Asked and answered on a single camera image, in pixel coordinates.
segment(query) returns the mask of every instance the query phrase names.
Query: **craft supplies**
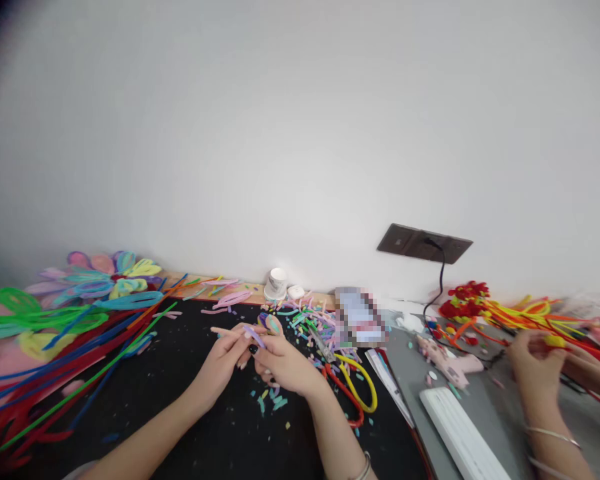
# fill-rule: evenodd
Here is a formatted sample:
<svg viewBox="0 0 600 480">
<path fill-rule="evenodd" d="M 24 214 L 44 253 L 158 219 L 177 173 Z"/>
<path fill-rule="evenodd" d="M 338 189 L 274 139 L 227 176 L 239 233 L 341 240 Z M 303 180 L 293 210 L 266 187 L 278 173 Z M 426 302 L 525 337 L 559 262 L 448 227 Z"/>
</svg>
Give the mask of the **craft supplies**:
<svg viewBox="0 0 600 480">
<path fill-rule="evenodd" d="M 558 337 L 556 335 L 547 335 L 544 339 L 545 344 L 551 348 L 566 348 L 567 342 L 562 337 Z"/>
<path fill-rule="evenodd" d="M 264 342 L 262 342 L 262 340 L 260 340 L 260 335 L 258 335 L 250 326 L 243 325 L 242 328 L 244 328 L 244 330 L 247 332 L 248 336 L 250 336 L 252 339 L 256 340 L 258 345 L 260 345 L 260 348 L 262 348 L 264 350 L 267 349 L 267 346 L 264 344 Z"/>
<path fill-rule="evenodd" d="M 250 291 L 239 291 L 235 293 L 230 293 L 225 295 L 218 303 L 212 306 L 212 310 L 216 310 L 222 307 L 230 307 L 231 305 L 235 305 L 236 303 L 244 302 L 244 300 L 248 299 L 251 296 L 252 292 Z"/>
<path fill-rule="evenodd" d="M 174 308 L 176 305 L 177 305 L 177 302 L 174 302 L 173 304 L 171 304 L 171 306 L 168 307 L 163 312 L 163 314 L 166 313 L 166 312 L 168 312 L 172 308 Z M 158 317 L 155 320 L 153 320 L 153 322 L 151 322 L 149 324 L 149 326 L 142 332 L 142 334 L 140 334 L 140 336 L 138 338 L 142 338 L 144 335 L 146 335 L 146 333 L 153 328 L 153 326 L 158 322 L 158 320 L 160 320 L 160 318 L 161 317 Z M 104 374 L 105 372 L 107 372 L 108 370 L 110 370 L 110 368 L 112 368 L 112 366 L 116 365 L 118 363 L 118 361 L 127 352 L 127 349 L 130 348 L 130 347 L 132 347 L 133 344 L 134 344 L 134 342 L 132 342 L 130 344 L 130 346 L 124 348 L 122 350 L 122 352 L 120 352 L 115 358 L 113 358 L 108 364 L 106 364 L 106 366 L 104 366 L 98 373 L 96 373 L 94 376 L 92 376 L 92 378 L 90 378 L 89 380 L 87 380 L 82 387 L 78 388 L 78 390 L 76 390 L 75 392 L 73 392 L 72 394 L 70 394 L 68 397 L 64 398 L 64 400 L 62 400 L 59 403 L 57 403 L 56 405 L 54 405 L 46 413 L 42 414 L 36 420 L 34 420 L 33 422 L 31 422 L 31 424 L 28 427 L 24 428 L 18 434 L 14 435 L 10 440 L 8 440 L 4 444 L 2 444 L 0 446 L 0 452 L 4 451 L 7 448 L 9 448 L 10 446 L 12 446 L 15 442 L 17 442 L 18 440 L 20 440 L 20 438 L 22 438 L 23 436 L 25 436 L 26 434 L 28 434 L 28 432 L 30 432 L 31 430 L 33 430 L 34 428 L 36 428 L 38 425 L 40 425 L 40 423 L 44 422 L 44 420 L 46 420 L 52 414 L 54 414 L 54 412 L 60 410 L 60 408 L 62 408 L 62 406 L 64 406 L 66 403 L 70 402 L 70 400 L 72 400 L 72 398 L 74 398 L 75 396 L 77 396 L 82 390 L 88 388 L 90 386 L 90 384 L 92 384 L 94 381 L 96 381 L 98 378 L 100 378 L 100 376 L 102 376 L 102 374 Z"/>
</svg>

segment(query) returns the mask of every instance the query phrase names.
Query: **wall socket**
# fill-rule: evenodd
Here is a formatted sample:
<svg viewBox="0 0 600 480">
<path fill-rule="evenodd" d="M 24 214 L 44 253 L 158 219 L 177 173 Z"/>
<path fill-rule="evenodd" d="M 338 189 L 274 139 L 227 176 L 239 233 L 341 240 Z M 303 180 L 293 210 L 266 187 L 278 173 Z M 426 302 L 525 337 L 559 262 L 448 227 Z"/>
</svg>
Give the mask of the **wall socket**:
<svg viewBox="0 0 600 480">
<path fill-rule="evenodd" d="M 378 250 L 404 255 L 405 257 L 419 258 L 442 262 L 442 252 L 425 240 L 429 238 L 440 245 L 444 251 L 447 263 L 452 265 L 458 261 L 464 252 L 473 244 L 471 240 L 450 237 L 439 233 L 419 230 L 392 223 L 378 245 Z"/>
</svg>

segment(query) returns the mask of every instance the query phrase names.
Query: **craft materials pile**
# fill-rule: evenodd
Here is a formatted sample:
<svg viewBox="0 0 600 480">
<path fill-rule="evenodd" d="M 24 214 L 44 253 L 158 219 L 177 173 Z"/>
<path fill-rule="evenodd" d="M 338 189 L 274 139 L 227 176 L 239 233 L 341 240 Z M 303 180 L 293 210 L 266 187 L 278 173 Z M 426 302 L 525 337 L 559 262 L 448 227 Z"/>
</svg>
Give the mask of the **craft materials pile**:
<svg viewBox="0 0 600 480">
<path fill-rule="evenodd" d="M 159 276 L 160 266 L 149 259 L 136 259 L 128 251 L 110 257 L 72 252 L 67 263 L 64 268 L 40 272 L 44 281 L 24 291 L 0 290 L 2 471 L 13 471 L 29 462 L 34 444 L 60 442 L 74 434 L 120 362 L 133 361 L 152 341 L 159 341 L 154 325 L 162 318 L 176 319 L 181 315 L 173 310 L 177 302 L 168 302 L 166 308 L 161 306 L 166 298 L 196 285 L 200 288 L 182 301 L 202 300 L 224 291 L 226 295 L 216 304 L 200 312 L 233 317 L 237 312 L 232 306 L 258 290 L 238 279 L 222 277 L 187 281 L 184 275 L 177 282 L 166 284 L 166 277 Z M 311 293 L 302 292 L 295 300 L 266 301 L 258 312 L 253 312 L 253 318 L 236 316 L 235 323 L 259 324 L 270 335 L 283 335 L 286 329 L 287 338 L 295 338 L 296 345 L 308 352 L 307 361 L 322 370 L 325 378 L 331 378 L 335 391 L 342 390 L 353 403 L 357 417 L 349 423 L 359 436 L 365 413 L 373 413 L 377 408 L 377 395 L 356 349 L 340 348 L 335 316 L 326 310 L 326 301 L 314 305 Z M 244 329 L 246 336 L 252 336 L 264 347 L 250 327 Z M 235 335 L 222 328 L 211 330 L 218 336 Z M 94 366 L 95 375 L 81 375 Z M 344 376 L 347 385 L 336 373 Z M 370 387 L 370 406 L 362 402 L 351 378 Z M 60 402 L 51 408 L 37 406 L 55 391 L 62 392 Z M 288 403 L 279 387 L 265 386 L 263 391 L 251 391 L 250 396 L 263 417 Z M 67 416 L 72 416 L 69 427 L 58 431 L 58 425 L 67 423 Z"/>
</svg>

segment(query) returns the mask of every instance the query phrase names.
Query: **black cable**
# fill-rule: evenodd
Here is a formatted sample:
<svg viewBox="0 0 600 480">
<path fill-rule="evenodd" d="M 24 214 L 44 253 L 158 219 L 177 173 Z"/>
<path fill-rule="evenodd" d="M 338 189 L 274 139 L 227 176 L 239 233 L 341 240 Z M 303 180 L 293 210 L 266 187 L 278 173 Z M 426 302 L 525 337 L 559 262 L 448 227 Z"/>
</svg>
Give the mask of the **black cable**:
<svg viewBox="0 0 600 480">
<path fill-rule="evenodd" d="M 443 276 L 445 274 L 445 265 L 447 264 L 447 256 L 445 254 L 445 250 L 444 248 L 442 248 L 440 245 L 438 245 L 436 242 L 434 242 L 434 240 L 431 240 L 430 238 L 425 240 L 425 243 L 428 245 L 431 245 L 434 248 L 437 248 L 438 250 L 440 250 L 440 252 L 442 252 L 442 267 L 440 268 L 440 292 L 438 292 L 438 294 L 435 296 L 435 298 L 433 300 L 431 300 L 428 304 L 425 305 L 425 309 L 422 312 L 422 316 L 423 316 L 423 321 L 425 322 L 425 325 L 427 326 L 427 328 L 429 329 L 429 333 L 431 334 L 431 338 L 433 338 L 433 340 L 440 346 L 442 347 L 446 347 L 446 348 L 452 348 L 454 350 L 458 350 L 462 353 L 468 353 L 470 355 L 473 355 L 474 357 L 476 357 L 478 360 L 484 362 L 484 363 L 488 363 L 488 366 L 485 366 L 485 370 L 488 368 L 491 368 L 493 366 L 493 364 L 495 362 L 497 362 L 498 360 L 500 360 L 505 353 L 505 350 L 502 349 L 500 350 L 500 352 L 498 352 L 493 358 L 490 359 L 483 359 L 478 357 L 476 354 L 471 353 L 469 351 L 463 350 L 460 347 L 454 347 L 453 345 L 447 345 L 445 343 L 442 343 L 440 340 L 438 340 L 435 335 L 433 334 L 433 330 L 432 328 L 429 326 L 429 322 L 427 321 L 427 309 L 432 306 L 432 304 L 434 304 L 434 302 L 436 300 L 438 300 L 438 298 L 440 298 L 440 295 L 442 295 L 442 293 L 444 292 L 444 287 L 442 286 L 442 279 Z"/>
</svg>

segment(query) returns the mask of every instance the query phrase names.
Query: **silver bracelet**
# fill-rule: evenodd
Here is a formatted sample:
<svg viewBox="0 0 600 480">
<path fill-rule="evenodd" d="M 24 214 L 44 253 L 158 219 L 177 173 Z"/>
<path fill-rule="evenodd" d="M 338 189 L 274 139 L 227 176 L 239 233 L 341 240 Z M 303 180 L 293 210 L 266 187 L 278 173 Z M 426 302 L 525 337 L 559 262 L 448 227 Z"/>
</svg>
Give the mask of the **silver bracelet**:
<svg viewBox="0 0 600 480">
<path fill-rule="evenodd" d="M 549 467 L 548 465 L 545 465 L 544 463 L 538 462 L 538 460 L 536 460 L 533 457 L 529 457 L 529 461 L 531 462 L 531 464 L 536 467 L 537 469 L 540 469 L 554 477 L 556 477 L 559 480 L 573 480 L 571 477 L 568 477 L 566 475 L 563 475 L 562 473 L 558 472 L 558 470 L 554 470 L 551 467 Z"/>
<path fill-rule="evenodd" d="M 578 447 L 580 450 L 582 450 L 582 447 L 580 446 L 580 444 L 578 442 L 576 442 L 576 440 L 570 439 L 569 437 L 565 437 L 564 435 L 560 435 L 559 433 L 552 432 L 549 430 L 539 429 L 539 428 L 535 428 L 535 427 L 527 427 L 527 431 L 534 431 L 536 433 L 543 433 L 544 435 L 550 435 L 550 436 L 558 438 L 562 441 L 572 443 L 573 445 Z"/>
<path fill-rule="evenodd" d="M 369 474 L 369 472 L 371 471 L 371 456 L 369 454 L 368 451 L 365 450 L 365 458 L 367 460 L 366 464 L 365 464 L 365 468 L 362 470 L 362 473 L 360 475 L 358 475 L 355 478 L 352 478 L 350 480 L 365 480 Z"/>
</svg>

